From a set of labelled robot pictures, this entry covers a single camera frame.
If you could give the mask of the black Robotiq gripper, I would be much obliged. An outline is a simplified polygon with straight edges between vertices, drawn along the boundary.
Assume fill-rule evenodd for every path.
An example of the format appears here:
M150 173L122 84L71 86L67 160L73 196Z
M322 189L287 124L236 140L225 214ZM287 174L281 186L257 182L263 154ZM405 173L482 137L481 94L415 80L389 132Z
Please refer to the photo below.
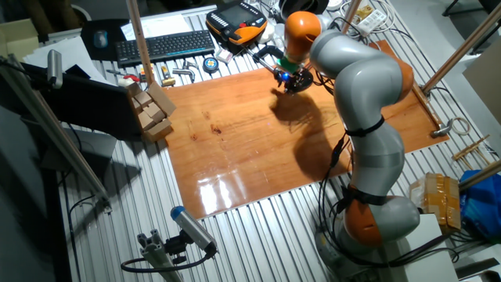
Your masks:
M275 67L273 69L273 77L278 82L278 86L283 85L283 87L281 88L282 94L289 93L290 95L295 95L297 93L296 88L300 84L300 76L298 71L289 72L288 70Z

